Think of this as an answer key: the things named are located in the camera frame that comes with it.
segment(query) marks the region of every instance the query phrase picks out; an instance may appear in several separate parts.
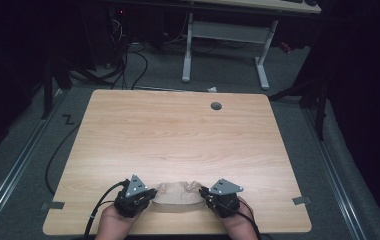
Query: electrical cable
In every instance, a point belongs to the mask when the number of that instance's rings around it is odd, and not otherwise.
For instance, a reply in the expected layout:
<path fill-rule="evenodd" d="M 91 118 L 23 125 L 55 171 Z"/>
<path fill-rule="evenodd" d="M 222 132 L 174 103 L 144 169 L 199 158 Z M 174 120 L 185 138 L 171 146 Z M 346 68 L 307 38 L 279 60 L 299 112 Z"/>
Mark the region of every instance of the electrical cable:
<path fill-rule="evenodd" d="M 121 76 L 123 76 L 124 73 L 125 73 L 125 65 L 126 65 L 126 63 L 124 62 L 124 60 L 122 58 L 121 58 L 121 65 L 122 65 L 122 71 L 118 74 L 118 77 L 113 81 L 111 89 L 115 88 L 116 83 L 121 78 Z"/>
<path fill-rule="evenodd" d="M 53 188 L 50 186 L 50 182 L 49 182 L 49 169 L 50 169 L 50 166 L 52 165 L 52 162 L 53 162 L 53 159 L 55 158 L 56 154 L 59 152 L 59 150 L 61 149 L 61 147 L 63 146 L 63 144 L 66 142 L 66 140 L 72 135 L 72 133 L 75 132 L 75 130 L 78 129 L 78 127 L 81 125 L 81 123 L 78 123 L 77 126 L 75 126 L 69 133 L 68 135 L 66 135 L 62 142 L 59 143 L 59 145 L 57 146 L 56 150 L 54 151 L 54 153 L 52 154 L 52 156 L 50 157 L 50 160 L 47 164 L 47 167 L 46 167 L 46 173 L 44 174 L 44 179 L 45 179 L 45 182 L 46 182 L 46 186 L 47 186 L 47 189 L 49 189 L 50 193 L 52 195 L 55 195 L 55 191 L 53 190 Z"/>
<path fill-rule="evenodd" d="M 174 42 L 174 43 L 165 44 L 164 47 L 166 47 L 166 48 L 168 48 L 168 49 L 171 49 L 171 50 L 181 50 L 181 49 L 183 49 L 183 48 L 186 47 L 186 44 L 185 44 L 185 43 L 184 43 L 184 44 L 180 44 L 180 45 L 179 45 L 180 47 L 171 47 L 171 45 L 178 45 L 178 43 L 179 43 L 180 41 L 176 41 L 176 42 Z"/>
<path fill-rule="evenodd" d="M 224 44 L 224 43 L 221 43 L 219 42 L 218 43 L 218 46 L 221 46 L 221 47 L 226 47 L 226 48 L 232 48 L 232 49 L 241 49 L 241 48 L 245 48 L 245 47 L 250 47 L 254 45 L 254 43 L 250 43 L 250 42 L 244 42 L 242 45 L 240 46 L 233 46 L 233 45 L 230 45 L 230 44 Z"/>
<path fill-rule="evenodd" d="M 93 221 L 94 221 L 94 218 L 96 217 L 96 214 L 97 212 L 99 211 L 99 207 L 102 206 L 103 204 L 107 203 L 107 202 L 110 202 L 110 201 L 106 201 L 104 202 L 103 200 L 105 199 L 105 197 L 112 191 L 114 190 L 115 188 L 119 187 L 119 186 L 124 186 L 124 183 L 125 181 L 123 182 L 119 182 L 115 185 L 113 185 L 112 187 L 110 187 L 106 192 L 105 194 L 103 194 L 103 196 L 100 198 L 99 202 L 96 204 L 96 206 L 94 207 L 93 209 L 93 212 L 91 213 L 90 215 L 90 218 L 88 219 L 88 222 L 87 222 L 87 226 L 86 226 L 86 229 L 85 229 L 85 232 L 84 232 L 84 237 L 83 237 L 83 240 L 87 240 L 89 235 L 90 235 L 90 229 L 91 229 L 91 225 L 93 225 Z"/>
<path fill-rule="evenodd" d="M 225 208 L 225 209 L 227 209 L 228 211 L 230 211 L 230 212 L 232 212 L 232 213 L 234 213 L 234 214 L 237 214 L 237 215 L 243 217 L 244 219 L 246 219 L 246 220 L 252 225 L 253 230 L 255 231 L 255 234 L 256 234 L 257 238 L 258 238 L 259 240 L 262 240 L 262 237 L 261 237 L 262 234 L 259 232 L 258 225 L 256 225 L 256 222 L 255 222 L 255 220 L 254 220 L 255 218 L 254 218 L 254 215 L 253 215 L 253 212 L 252 212 L 251 208 L 250 208 L 249 205 L 247 205 L 245 202 L 243 202 L 243 201 L 241 201 L 241 200 L 239 200 L 239 201 L 240 201 L 241 203 L 243 203 L 243 204 L 249 209 L 250 214 L 252 215 L 252 218 L 253 218 L 253 219 L 251 219 L 250 217 L 246 216 L 245 214 L 243 214 L 243 213 L 241 213 L 241 212 L 239 212 L 239 211 L 233 210 L 233 209 L 231 209 L 231 208 L 229 208 L 229 207 L 227 207 L 227 206 L 225 206 L 225 205 L 223 205 L 223 204 L 221 204 L 221 203 L 217 203 L 217 205 L 218 205 L 218 206 L 221 206 L 221 207 L 223 207 L 223 208 Z M 268 234 L 264 234 L 264 236 L 266 236 L 268 239 L 274 240 L 274 239 L 273 239 L 271 236 L 269 236 Z"/>
<path fill-rule="evenodd" d="M 195 53 L 207 54 L 207 53 L 210 53 L 210 52 L 212 52 L 213 50 L 215 50 L 216 47 L 217 47 L 217 45 L 218 45 L 218 42 L 217 42 L 216 40 L 214 40 L 213 47 L 212 47 L 211 49 L 209 49 L 209 50 L 207 50 L 207 51 L 204 51 L 204 52 L 200 52 L 200 51 L 196 51 L 196 50 L 192 47 L 192 51 L 195 52 Z"/>
<path fill-rule="evenodd" d="M 141 79 L 141 77 L 143 77 L 143 75 L 146 73 L 147 66 L 149 65 L 148 62 L 147 62 L 147 59 L 146 59 L 143 55 L 141 55 L 140 53 L 137 53 L 137 52 L 133 52 L 133 53 L 139 55 L 140 57 L 142 57 L 143 60 L 146 62 L 146 66 L 144 67 L 144 70 L 143 70 L 143 72 L 140 74 L 140 76 L 139 76 L 136 80 L 134 80 L 134 83 L 133 83 L 133 85 L 131 86 L 131 90 L 134 90 L 134 87 L 136 86 L 137 82 Z"/>
<path fill-rule="evenodd" d="M 127 67 L 127 64 L 128 64 L 128 52 L 125 52 L 125 67 L 124 67 L 124 72 L 122 74 L 122 86 L 121 86 L 122 90 L 124 90 L 124 89 L 127 90 L 128 89 L 127 80 L 125 80 L 125 68 Z"/>
<path fill-rule="evenodd" d="M 118 28 L 121 27 L 121 32 L 119 33 L 119 39 L 118 39 L 118 44 L 119 44 L 119 43 L 121 42 L 121 39 L 122 39 L 122 25 L 121 25 L 120 22 L 118 22 L 118 21 L 115 20 L 115 19 L 112 19 L 111 21 L 114 22 L 114 23 L 116 23 L 116 24 L 118 24 L 118 25 L 116 26 L 116 28 L 113 30 L 112 35 L 111 35 L 111 38 L 112 38 L 113 43 L 114 43 L 114 46 L 116 46 L 115 37 L 114 37 L 113 35 L 115 35 L 116 31 L 118 31 Z"/>
<path fill-rule="evenodd" d="M 164 42 L 164 45 L 167 45 L 167 44 L 170 44 L 170 43 L 175 43 L 175 42 L 179 42 L 179 41 L 182 41 L 184 39 L 187 39 L 187 37 L 183 37 L 181 39 L 179 39 L 181 37 L 181 35 L 183 35 L 183 32 L 184 32 L 184 29 L 186 28 L 186 23 L 187 23 L 187 19 L 189 17 L 189 14 L 187 13 L 186 14 L 186 18 L 184 19 L 184 24 L 183 24 L 183 27 L 181 28 L 181 31 L 180 33 L 178 34 L 178 36 L 174 39 L 174 40 L 171 40 L 171 41 L 168 41 L 168 42 Z"/>

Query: black wire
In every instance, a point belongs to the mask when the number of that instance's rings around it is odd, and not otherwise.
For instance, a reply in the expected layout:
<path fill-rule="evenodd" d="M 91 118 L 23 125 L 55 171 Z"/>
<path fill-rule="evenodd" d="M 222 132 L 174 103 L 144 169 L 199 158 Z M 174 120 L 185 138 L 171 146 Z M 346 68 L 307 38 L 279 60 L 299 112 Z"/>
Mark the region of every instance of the black wire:
<path fill-rule="evenodd" d="M 141 75 L 134 81 L 133 85 L 131 86 L 131 90 L 134 90 L 134 87 L 136 86 L 137 82 L 141 79 L 141 77 L 143 77 L 143 75 L 146 73 L 146 70 L 147 70 L 147 66 L 148 66 L 148 62 L 147 62 L 147 59 L 141 55 L 140 53 L 137 53 L 137 52 L 133 52 L 134 54 L 137 54 L 139 55 L 140 57 L 142 57 L 144 59 L 144 61 L 146 62 L 146 66 L 144 67 L 144 71 L 141 73 Z"/>
<path fill-rule="evenodd" d="M 127 64 L 128 64 L 128 52 L 125 52 L 125 67 L 127 67 Z M 124 69 L 124 74 L 122 74 L 122 87 L 121 88 L 122 88 L 122 90 L 128 89 L 127 80 L 125 80 L 125 69 Z"/>
<path fill-rule="evenodd" d="M 243 203 L 244 205 L 246 205 L 246 207 L 249 209 L 249 211 L 250 211 L 250 213 L 252 214 L 252 217 L 253 217 L 253 212 L 252 212 L 252 210 L 250 210 L 250 207 L 246 203 L 244 203 L 242 201 L 240 201 L 240 202 Z M 227 207 L 227 206 L 225 206 L 225 205 L 223 205 L 221 203 L 217 203 L 217 205 L 220 206 L 220 207 L 223 207 L 223 208 L 227 209 L 228 211 L 230 211 L 230 212 L 232 212 L 234 214 L 237 214 L 237 215 L 243 217 L 244 219 L 246 219 L 252 225 L 253 230 L 255 231 L 255 234 L 256 234 L 257 238 L 259 240 L 262 240 L 261 233 L 259 232 L 259 228 L 258 228 L 258 225 L 256 225 L 255 220 L 252 220 L 250 217 L 246 216 L 245 214 L 243 214 L 243 213 L 241 213 L 239 211 L 233 210 L 233 209 L 231 209 L 231 208 L 229 208 L 229 207 Z"/>
<path fill-rule="evenodd" d="M 243 203 L 243 204 L 247 207 L 247 209 L 249 209 L 250 214 L 252 215 L 252 219 L 255 219 L 255 216 L 253 215 L 253 211 L 252 211 L 252 209 L 249 207 L 249 205 L 248 205 L 247 203 L 243 202 L 243 201 L 240 200 L 240 199 L 239 199 L 239 202 Z M 261 234 L 261 235 L 267 237 L 268 239 L 274 240 L 274 238 L 272 238 L 272 237 L 271 237 L 270 235 L 268 235 L 268 234 Z"/>
<path fill-rule="evenodd" d="M 210 53 L 210 52 L 214 51 L 216 49 L 217 45 L 218 45 L 218 42 L 214 41 L 214 45 L 212 46 L 212 48 L 209 49 L 209 50 L 207 50 L 207 51 L 200 52 L 200 51 L 196 51 L 194 48 L 192 48 L 192 51 L 195 52 L 195 53 L 207 54 L 207 53 Z"/>
<path fill-rule="evenodd" d="M 124 63 L 124 60 L 122 60 L 122 58 L 121 58 L 121 65 L 122 65 L 122 71 L 118 74 L 118 77 L 113 81 L 111 89 L 115 88 L 115 85 L 118 82 L 118 80 L 121 78 L 122 75 L 124 75 L 124 72 L 125 72 L 125 63 Z"/>
<path fill-rule="evenodd" d="M 224 43 L 219 42 L 218 45 L 221 46 L 221 47 L 226 47 L 226 48 L 241 49 L 241 48 L 245 48 L 245 47 L 250 47 L 250 46 L 254 45 L 254 43 L 245 42 L 245 43 L 243 43 L 240 46 L 233 46 L 233 45 L 230 45 L 230 44 L 224 44 Z"/>
<path fill-rule="evenodd" d="M 59 152 L 60 148 L 63 146 L 63 144 L 66 142 L 66 140 L 72 135 L 72 133 L 75 132 L 75 130 L 78 129 L 78 127 L 81 125 L 81 123 L 78 123 L 77 126 L 75 126 L 69 133 L 68 135 L 66 135 L 66 137 L 62 140 L 62 142 L 60 142 L 60 144 L 57 146 L 55 152 L 52 154 L 52 156 L 50 157 L 50 160 L 49 160 L 49 163 L 47 164 L 47 167 L 46 167 L 46 173 L 44 175 L 44 179 L 46 181 L 46 186 L 47 188 L 49 189 L 50 193 L 52 195 L 55 195 L 55 191 L 53 190 L 53 188 L 50 186 L 50 183 L 49 183 L 49 169 L 50 169 L 50 166 L 52 165 L 52 162 L 53 162 L 53 159 L 55 158 L 56 154 Z"/>
<path fill-rule="evenodd" d="M 185 44 L 185 43 L 184 43 L 184 44 L 180 44 L 180 42 L 181 42 L 182 40 L 185 40 L 185 39 L 186 39 L 186 38 L 183 38 L 183 39 L 177 40 L 176 42 L 173 42 L 173 43 L 166 43 L 166 44 L 164 44 L 163 46 L 166 47 L 166 48 L 168 48 L 168 49 L 171 49 L 171 50 L 181 50 L 181 49 L 183 49 L 183 48 L 186 47 L 186 44 Z M 171 46 L 169 46 L 169 45 L 179 45 L 180 47 L 171 47 Z"/>
<path fill-rule="evenodd" d="M 105 194 L 103 194 L 103 196 L 100 198 L 99 202 L 96 204 L 96 206 L 94 207 L 93 209 L 93 212 L 91 213 L 90 215 L 90 218 L 88 219 L 88 222 L 87 222 L 87 226 L 85 228 L 85 232 L 84 232 L 84 237 L 83 237 L 83 240 L 87 240 L 89 235 L 90 235 L 90 230 L 91 230 L 91 225 L 93 225 L 93 221 L 94 221 L 94 218 L 96 217 L 96 214 L 97 214 L 97 211 L 99 210 L 99 207 L 102 206 L 103 204 L 107 203 L 107 202 L 110 202 L 110 201 L 106 201 L 106 202 L 103 202 L 103 200 L 105 199 L 105 197 L 112 191 L 114 190 L 115 188 L 117 188 L 118 186 L 124 186 L 124 183 L 125 182 L 119 182 L 115 185 L 113 185 L 112 187 L 110 187 L 106 192 Z"/>

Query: wood grain surface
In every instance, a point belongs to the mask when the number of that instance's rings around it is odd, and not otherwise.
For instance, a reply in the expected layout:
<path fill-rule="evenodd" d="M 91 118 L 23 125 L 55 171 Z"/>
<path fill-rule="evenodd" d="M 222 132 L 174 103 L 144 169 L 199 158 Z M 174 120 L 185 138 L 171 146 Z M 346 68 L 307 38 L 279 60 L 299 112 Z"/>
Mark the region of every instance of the wood grain surface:
<path fill-rule="evenodd" d="M 213 110 L 219 102 L 221 110 Z M 89 215 L 112 185 L 132 174 L 149 187 L 225 178 L 254 209 L 261 232 L 307 232 L 311 223 L 270 103 L 265 95 L 96 90 L 57 188 L 43 230 L 84 233 Z M 114 200 L 114 190 L 106 200 Z M 99 210 L 91 232 L 96 233 Z M 158 213 L 149 205 L 131 234 L 215 234 L 211 210 Z"/>
<path fill-rule="evenodd" d="M 321 13 L 321 8 L 318 5 L 312 7 L 304 2 L 294 3 L 282 0 L 194 0 L 194 2 L 225 4 L 239 7 L 262 8 L 298 13 Z"/>

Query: floor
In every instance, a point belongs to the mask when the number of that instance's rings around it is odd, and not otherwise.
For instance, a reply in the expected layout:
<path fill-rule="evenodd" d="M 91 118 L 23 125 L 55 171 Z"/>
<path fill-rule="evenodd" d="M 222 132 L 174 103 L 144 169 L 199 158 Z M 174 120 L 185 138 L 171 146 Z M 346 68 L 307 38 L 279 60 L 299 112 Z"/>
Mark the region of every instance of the floor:
<path fill-rule="evenodd" d="M 260 88 L 251 56 L 256 55 L 259 46 L 233 44 L 196 45 L 192 79 L 190 83 L 183 83 L 182 44 L 170 44 L 158 50 L 136 43 L 127 54 L 127 84 L 120 79 L 116 89 L 130 88 L 147 66 L 135 89 L 205 92 L 215 87 L 218 92 L 269 96 L 292 85 L 309 54 L 309 48 L 290 53 L 271 48 L 265 61 L 270 89 L 264 91 Z M 110 69 L 100 67 L 96 74 L 108 71 Z M 46 120 L 40 119 L 43 113 L 43 91 L 40 90 L 0 145 L 0 239 L 79 237 L 47 236 L 42 231 L 47 214 L 43 206 L 53 198 L 45 175 L 47 173 L 50 186 L 56 189 L 74 141 L 74 128 L 83 117 L 91 93 L 95 89 L 109 88 L 87 81 L 73 82 L 69 91 L 57 91 L 55 109 Z M 300 109 L 298 97 L 286 97 L 271 102 L 271 106 L 302 195 L 311 199 L 306 207 L 313 228 L 308 233 L 270 236 L 276 240 L 380 239 L 380 209 L 351 159 L 330 104 L 327 105 L 324 142 L 319 141 L 313 131 L 315 109 Z M 212 236 L 132 236 L 129 239 L 203 237 L 212 239 Z"/>

